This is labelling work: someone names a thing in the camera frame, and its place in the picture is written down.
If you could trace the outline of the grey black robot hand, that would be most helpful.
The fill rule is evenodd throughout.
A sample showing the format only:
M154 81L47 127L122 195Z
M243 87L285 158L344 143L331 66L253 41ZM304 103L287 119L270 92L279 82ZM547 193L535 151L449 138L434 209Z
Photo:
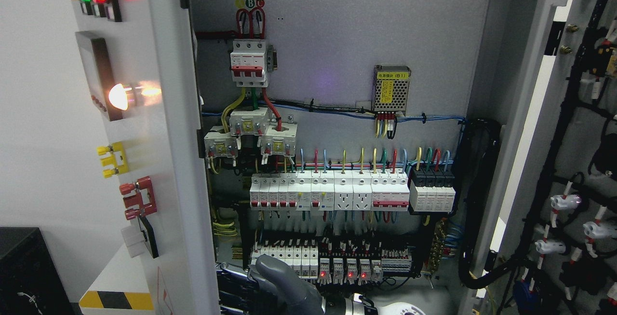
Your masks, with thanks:
M324 299L291 266L262 254L247 273L232 266L216 270L223 315L323 315Z

